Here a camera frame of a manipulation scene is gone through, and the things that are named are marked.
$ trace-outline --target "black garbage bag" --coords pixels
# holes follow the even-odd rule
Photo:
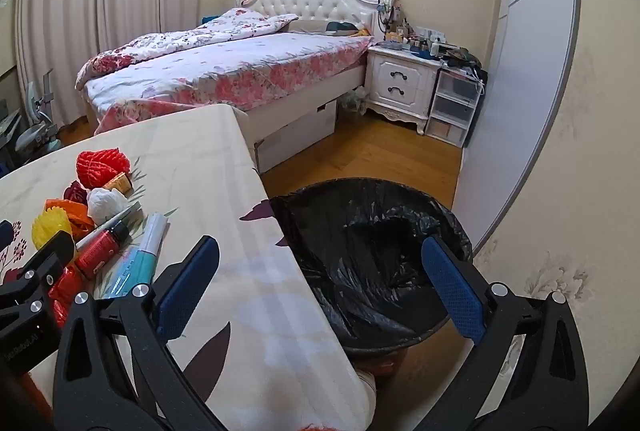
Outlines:
[[[315,184],[271,207],[340,344],[353,359],[415,345],[448,319],[422,268],[425,238],[437,234],[458,259],[471,243],[431,196],[383,180]]]

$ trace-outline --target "bed frame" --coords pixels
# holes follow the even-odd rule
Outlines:
[[[236,6],[269,17],[296,14],[302,20],[348,21],[366,28],[376,39],[384,39],[378,23],[378,0],[236,0]],[[363,85],[364,79],[365,67],[359,66],[247,112],[257,142]]]

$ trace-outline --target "blue tube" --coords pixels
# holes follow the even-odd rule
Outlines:
[[[118,270],[118,276],[110,289],[107,299],[126,296],[133,287],[141,283],[151,284],[156,273],[158,251],[168,223],[168,218],[154,213],[146,223],[140,247],[131,253],[126,265]]]
[[[122,293],[122,288],[124,287],[125,282],[129,279],[129,275],[131,273],[131,268],[133,267],[133,260],[135,259],[138,253],[137,247],[132,247],[127,251],[125,258],[121,262],[116,274],[113,276],[113,281],[107,287],[107,294],[104,296],[105,299],[113,299],[114,297],[123,297],[124,293]]]

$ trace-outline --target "tablecloth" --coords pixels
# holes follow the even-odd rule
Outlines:
[[[374,387],[340,348],[271,217],[246,122],[231,106],[206,106],[98,135],[2,178],[1,216],[17,235],[0,255],[0,273],[35,252],[31,223],[76,178],[76,156],[120,148],[132,164],[130,200],[170,219],[156,277],[204,234],[220,245],[217,274],[184,334],[168,344],[209,408],[230,431],[364,431]],[[115,265],[101,272],[96,293]],[[128,347],[119,345],[130,370]],[[54,363],[52,356],[31,372],[49,401]]]

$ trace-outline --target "pink floral duvet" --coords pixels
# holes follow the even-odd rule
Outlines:
[[[100,121],[96,133],[206,104],[249,111],[346,70],[373,44],[275,34],[295,18],[233,9],[193,31],[149,34],[96,56],[77,82]]]

